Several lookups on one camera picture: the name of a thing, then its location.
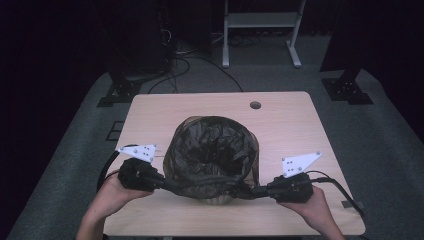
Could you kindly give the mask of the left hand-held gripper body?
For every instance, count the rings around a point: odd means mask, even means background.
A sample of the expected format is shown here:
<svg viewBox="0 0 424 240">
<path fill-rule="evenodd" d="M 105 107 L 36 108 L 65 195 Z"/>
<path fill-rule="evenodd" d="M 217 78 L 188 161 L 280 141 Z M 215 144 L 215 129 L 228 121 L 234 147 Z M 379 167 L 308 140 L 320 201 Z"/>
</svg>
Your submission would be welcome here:
<svg viewBox="0 0 424 240">
<path fill-rule="evenodd" d="M 153 192 L 162 187 L 165 177 L 152 166 L 155 151 L 155 144 L 127 145 L 118 149 L 120 154 L 129 156 L 118 173 L 118 179 L 125 188 Z"/>
</svg>

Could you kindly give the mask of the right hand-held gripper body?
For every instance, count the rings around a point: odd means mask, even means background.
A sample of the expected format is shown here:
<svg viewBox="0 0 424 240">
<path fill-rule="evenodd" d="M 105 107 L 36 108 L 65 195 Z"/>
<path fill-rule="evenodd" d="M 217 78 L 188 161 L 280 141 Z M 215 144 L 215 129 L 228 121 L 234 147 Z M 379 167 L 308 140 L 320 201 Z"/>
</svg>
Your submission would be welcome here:
<svg viewBox="0 0 424 240">
<path fill-rule="evenodd" d="M 313 188 L 306 170 L 322 153 L 285 157 L 282 159 L 282 175 L 266 185 L 266 193 L 277 202 L 305 203 L 313 195 Z"/>
</svg>

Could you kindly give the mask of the green plastic trash bin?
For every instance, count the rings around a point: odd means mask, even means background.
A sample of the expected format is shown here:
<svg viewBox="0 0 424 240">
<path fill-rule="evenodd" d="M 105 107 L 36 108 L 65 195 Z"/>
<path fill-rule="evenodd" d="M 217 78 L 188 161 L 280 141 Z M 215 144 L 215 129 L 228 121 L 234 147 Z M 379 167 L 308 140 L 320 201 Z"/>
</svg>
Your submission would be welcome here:
<svg viewBox="0 0 424 240">
<path fill-rule="evenodd" d="M 215 198 L 210 198 L 210 199 L 201 199 L 201 202 L 208 204 L 208 205 L 213 205 L 213 206 L 220 206 L 220 205 L 225 205 L 229 202 L 231 202 L 233 200 L 233 198 L 231 196 L 228 195 L 221 195 Z"/>
</svg>

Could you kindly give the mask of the black plastic garbage bag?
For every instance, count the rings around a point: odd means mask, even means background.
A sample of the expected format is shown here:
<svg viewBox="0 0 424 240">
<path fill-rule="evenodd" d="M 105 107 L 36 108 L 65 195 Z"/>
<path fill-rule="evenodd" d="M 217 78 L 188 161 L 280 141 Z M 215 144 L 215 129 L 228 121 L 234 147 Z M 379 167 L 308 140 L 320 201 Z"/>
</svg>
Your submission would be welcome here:
<svg viewBox="0 0 424 240">
<path fill-rule="evenodd" d="M 190 117 L 176 129 L 163 160 L 166 179 L 186 183 L 186 196 L 210 199 L 259 185 L 259 143 L 235 120 Z"/>
</svg>

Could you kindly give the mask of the person's right hand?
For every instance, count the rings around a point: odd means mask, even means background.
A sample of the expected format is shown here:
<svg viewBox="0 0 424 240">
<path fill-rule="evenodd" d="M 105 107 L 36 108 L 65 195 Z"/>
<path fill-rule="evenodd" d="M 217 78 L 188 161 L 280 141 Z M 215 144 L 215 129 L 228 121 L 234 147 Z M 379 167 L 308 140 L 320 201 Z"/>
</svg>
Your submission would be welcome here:
<svg viewBox="0 0 424 240">
<path fill-rule="evenodd" d="M 279 205 L 299 214 L 308 226 L 321 234 L 335 224 L 324 191 L 319 187 L 313 187 L 313 194 L 306 203 L 279 202 Z"/>
</svg>

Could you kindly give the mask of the person's left hand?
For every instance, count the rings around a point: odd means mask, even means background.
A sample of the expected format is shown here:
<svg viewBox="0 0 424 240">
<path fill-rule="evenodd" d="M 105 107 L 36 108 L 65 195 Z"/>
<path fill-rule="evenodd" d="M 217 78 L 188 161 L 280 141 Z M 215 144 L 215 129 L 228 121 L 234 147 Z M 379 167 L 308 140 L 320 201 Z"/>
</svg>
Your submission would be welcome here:
<svg viewBox="0 0 424 240">
<path fill-rule="evenodd" d="M 101 186 L 91 208 L 96 215 L 108 217 L 118 212 L 130 201 L 149 195 L 152 195 L 152 192 L 125 188 L 118 179 L 118 174 L 114 173 Z"/>
</svg>

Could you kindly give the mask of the black floor tape marking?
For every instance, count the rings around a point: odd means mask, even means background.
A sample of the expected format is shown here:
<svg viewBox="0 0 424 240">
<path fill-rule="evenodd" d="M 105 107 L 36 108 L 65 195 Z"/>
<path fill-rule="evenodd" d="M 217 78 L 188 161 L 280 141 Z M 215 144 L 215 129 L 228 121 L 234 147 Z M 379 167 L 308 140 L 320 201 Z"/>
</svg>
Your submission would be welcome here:
<svg viewBox="0 0 424 240">
<path fill-rule="evenodd" d="M 106 135 L 106 141 L 118 141 L 124 126 L 123 121 L 114 121 Z"/>
</svg>

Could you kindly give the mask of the grey tape strip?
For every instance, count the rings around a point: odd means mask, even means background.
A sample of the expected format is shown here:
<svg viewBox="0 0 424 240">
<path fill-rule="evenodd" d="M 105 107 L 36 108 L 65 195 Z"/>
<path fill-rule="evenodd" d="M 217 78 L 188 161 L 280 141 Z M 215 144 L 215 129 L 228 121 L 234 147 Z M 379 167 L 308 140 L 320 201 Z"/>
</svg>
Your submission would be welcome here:
<svg viewBox="0 0 424 240">
<path fill-rule="evenodd" d="M 356 203 L 356 205 L 357 205 L 360 209 L 364 209 L 364 208 L 366 207 L 362 201 L 355 202 L 355 203 Z M 349 202 L 349 201 L 347 201 L 347 200 L 341 201 L 341 204 L 342 204 L 342 206 L 343 206 L 344 208 L 351 208 L 351 207 L 353 207 L 353 205 L 351 204 L 351 202 Z"/>
</svg>

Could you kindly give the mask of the black stand base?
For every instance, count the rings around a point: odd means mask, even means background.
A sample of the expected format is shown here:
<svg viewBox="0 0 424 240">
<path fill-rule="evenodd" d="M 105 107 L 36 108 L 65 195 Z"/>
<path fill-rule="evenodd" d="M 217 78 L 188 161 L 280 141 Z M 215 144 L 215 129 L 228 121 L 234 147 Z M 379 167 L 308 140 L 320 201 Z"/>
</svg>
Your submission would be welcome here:
<svg viewBox="0 0 424 240">
<path fill-rule="evenodd" d="M 372 105 L 373 101 L 356 83 L 360 68 L 347 68 L 338 78 L 321 80 L 332 101 L 346 101 L 350 105 Z"/>
<path fill-rule="evenodd" d="M 113 82 L 106 95 L 101 97 L 97 103 L 98 107 L 112 107 L 118 103 L 131 103 L 133 98 L 139 94 L 140 83 L 125 80 L 123 82 Z"/>
</svg>

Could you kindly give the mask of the black equipment tower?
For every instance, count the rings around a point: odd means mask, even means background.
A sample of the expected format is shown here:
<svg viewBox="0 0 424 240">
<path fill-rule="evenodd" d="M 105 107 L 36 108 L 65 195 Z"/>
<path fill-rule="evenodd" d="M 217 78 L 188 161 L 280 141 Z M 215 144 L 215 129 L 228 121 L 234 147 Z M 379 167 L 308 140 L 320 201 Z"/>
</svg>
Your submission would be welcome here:
<svg viewBox="0 0 424 240">
<path fill-rule="evenodd" d="M 127 66 L 140 74 L 169 70 L 158 0 L 112 0 L 114 43 Z"/>
</svg>

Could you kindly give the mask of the white metal stand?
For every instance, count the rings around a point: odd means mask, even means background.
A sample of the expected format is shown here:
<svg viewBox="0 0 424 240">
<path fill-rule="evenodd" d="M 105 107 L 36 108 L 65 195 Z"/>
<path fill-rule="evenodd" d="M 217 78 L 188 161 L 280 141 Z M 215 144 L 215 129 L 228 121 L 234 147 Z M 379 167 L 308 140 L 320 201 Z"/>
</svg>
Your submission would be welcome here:
<svg viewBox="0 0 424 240">
<path fill-rule="evenodd" d="M 223 47 L 222 47 L 222 66 L 230 66 L 229 58 L 229 30 L 243 28 L 291 28 L 292 36 L 286 41 L 289 55 L 293 66 L 300 68 L 302 66 L 295 43 L 300 29 L 306 0 L 300 0 L 296 12 L 276 12 L 276 13 L 232 13 L 229 11 L 229 1 L 224 1 L 224 20 L 223 20 Z"/>
</svg>

